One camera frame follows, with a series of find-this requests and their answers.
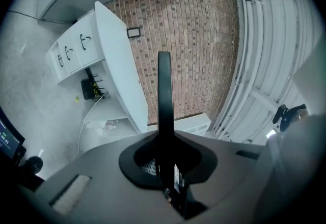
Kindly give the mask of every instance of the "cabinet drawer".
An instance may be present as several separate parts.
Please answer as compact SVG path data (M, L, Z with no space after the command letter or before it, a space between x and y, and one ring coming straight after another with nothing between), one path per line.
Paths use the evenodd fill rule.
M77 55L82 66L99 59L93 37L90 15L78 21L72 27L72 33Z
M65 68L65 64L63 63L58 43L55 43L47 52L46 61L51 67L51 70L57 82L60 82L65 77L67 77L68 73Z
M70 29L65 32L58 40L58 43L63 63L68 74L71 74L73 71L81 67L73 41L72 30Z

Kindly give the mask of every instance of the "black vertical bar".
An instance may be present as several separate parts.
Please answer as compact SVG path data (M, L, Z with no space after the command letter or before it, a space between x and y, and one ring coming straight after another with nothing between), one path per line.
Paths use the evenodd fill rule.
M157 115L158 136L155 138L156 163L165 187L174 186L174 114L171 56L158 53Z

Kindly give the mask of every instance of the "white pipe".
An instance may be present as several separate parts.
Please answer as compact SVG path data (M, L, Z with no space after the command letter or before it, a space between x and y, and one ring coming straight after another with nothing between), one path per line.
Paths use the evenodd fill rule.
M247 49L247 57L246 57L246 65L244 66L244 72L243 75L241 75L241 83L239 85L239 89L234 97L234 100L232 101L231 107L227 113L227 116L225 117L225 119L222 121L220 127L217 129L217 131L215 132L216 136L219 138L219 133L220 131L223 129L223 127L226 124L226 120L230 117L233 116L233 110L235 109L235 106L237 105L238 100L241 97L242 94L242 90L245 86L245 80L247 77L247 73L249 70L249 63L251 60L251 56L252 56L252 52L253 52L253 45L254 45L254 14L253 14L253 6L251 3L251 0L245 0L246 4L247 4L247 14L248 14L248 49Z
M240 81L240 78L241 78L240 75L242 73L243 65L245 63L246 50L247 50L247 36L248 36L248 16L247 16L248 14L247 14L246 0L242 0L242 6L243 6L243 18L244 18L244 23L245 24L244 24L243 50L242 50L242 57L241 57L241 62L240 62L239 74L238 74L238 76L236 78L236 81L235 81L235 84L234 84L234 87L233 87L233 90L232 90L232 94L231 94L231 96L229 98L226 109L223 111L223 114L220 117L219 121L215 122L214 127L219 125L220 122L225 119L226 112L227 112L228 108L230 107L230 103L232 102L233 96L236 93L236 90L237 90L237 88L239 86L239 81Z
M258 23L257 34L258 35L257 35L257 52L256 52L256 58L255 58L255 62L254 62L253 72L251 74L251 77L250 77L249 83L247 85L246 91L244 92L245 94L243 95L241 103L237 107L237 110L233 114L232 119L230 120L228 125L224 128L221 136L223 136L225 134L225 132L230 128L230 126L233 124L233 122L236 120L237 116L239 115L241 109L243 108L245 102L247 101L247 98L248 98L248 96L250 94L250 91L251 91L253 85L254 85L256 75L257 75L257 72L258 72L261 53L262 53L262 47L263 47L264 20L263 20L263 8L262 8L262 5L261 5L261 0L255 0L255 4L256 4L256 7L257 7L257 23Z

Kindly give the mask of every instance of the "metal mesh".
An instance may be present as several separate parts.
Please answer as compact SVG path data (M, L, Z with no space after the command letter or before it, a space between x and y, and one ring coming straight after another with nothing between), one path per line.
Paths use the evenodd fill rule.
M156 167L155 167L155 159L151 159L148 162L141 165L141 168L147 173L156 176Z

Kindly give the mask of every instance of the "white cabinet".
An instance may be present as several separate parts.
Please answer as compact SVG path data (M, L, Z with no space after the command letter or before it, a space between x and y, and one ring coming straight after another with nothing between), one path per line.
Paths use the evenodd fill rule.
M81 67L75 44L72 38L72 29L69 29L58 40L62 60L66 66L68 74Z
M66 70L65 63L63 62L58 42L56 42L48 51L46 55L46 61L58 80L63 80L68 76L68 72Z
M99 59L90 15L77 22L73 26L72 33L77 55L82 66Z
M139 83L127 26L100 2L67 30L47 53L58 83L89 67L108 94L85 117L95 131L90 147L147 131L148 106Z
M47 53L47 60L58 83L104 59L98 37L95 12L92 12L54 43Z

